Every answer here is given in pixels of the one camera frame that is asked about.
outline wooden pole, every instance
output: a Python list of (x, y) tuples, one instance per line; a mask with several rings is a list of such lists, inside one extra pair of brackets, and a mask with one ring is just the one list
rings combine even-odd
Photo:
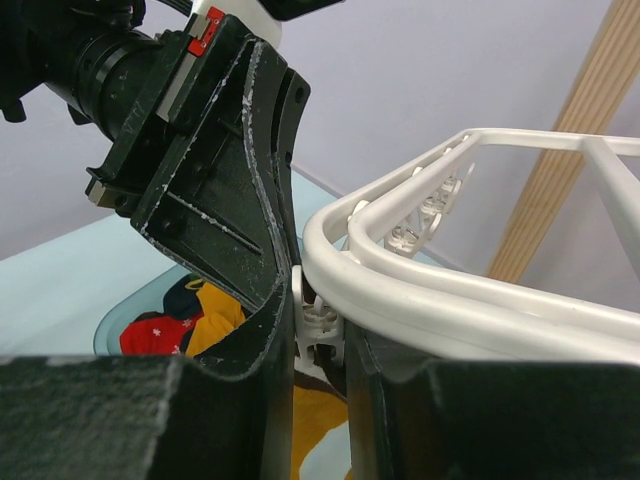
[[(640, 0), (615, 0), (555, 131), (605, 134), (640, 70)], [(580, 153), (545, 150), (511, 214), (487, 276), (518, 282), (584, 166)]]

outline white wall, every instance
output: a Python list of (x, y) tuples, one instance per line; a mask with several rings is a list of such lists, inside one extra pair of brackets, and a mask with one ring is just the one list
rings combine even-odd
[[(148, 33), (185, 22), (157, 2), (149, 2), (148, 12)], [(0, 259), (111, 213), (84, 195), (85, 168), (102, 164), (110, 142), (92, 125), (76, 127), (64, 102), (44, 86), (24, 104), (27, 122), (0, 119)]]
[[(348, 0), (285, 25), (281, 51), (313, 90), (294, 165), (344, 194), (465, 128), (552, 128), (609, 3)], [(611, 133), (640, 136), (639, 112), (636, 85)], [(484, 273), (538, 154), (481, 151), (434, 258)], [(587, 173), (522, 283), (640, 311)]]

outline white plastic basket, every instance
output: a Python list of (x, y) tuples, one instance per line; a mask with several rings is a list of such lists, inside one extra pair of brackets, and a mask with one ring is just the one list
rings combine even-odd
[(458, 170), (482, 145), (583, 152), (640, 276), (640, 184), (618, 158), (640, 156), (640, 139), (472, 129), (316, 213), (304, 231), (311, 286), (350, 321), (445, 358), (640, 364), (637, 313), (411, 260), (446, 221), (465, 181)]

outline red label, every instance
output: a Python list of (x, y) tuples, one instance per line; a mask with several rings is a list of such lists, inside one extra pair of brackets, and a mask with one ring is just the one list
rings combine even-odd
[(218, 26), (224, 17), (224, 12), (218, 10), (217, 8), (211, 7), (207, 12), (207, 18), (209, 19), (209, 26), (207, 30), (202, 35), (201, 39), (194, 38), (189, 44), (189, 52), (194, 54), (196, 57), (201, 57), (204, 55), (204, 52), (207, 51), (207, 48), (211, 44), (211, 39), (213, 38), (214, 33), (218, 30)]

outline red cloth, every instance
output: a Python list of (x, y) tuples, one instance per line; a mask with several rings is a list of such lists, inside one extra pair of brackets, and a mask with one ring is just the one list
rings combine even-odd
[(193, 330), (199, 317), (176, 320), (160, 316), (131, 323), (120, 335), (124, 355), (174, 355), (180, 353), (180, 342)]

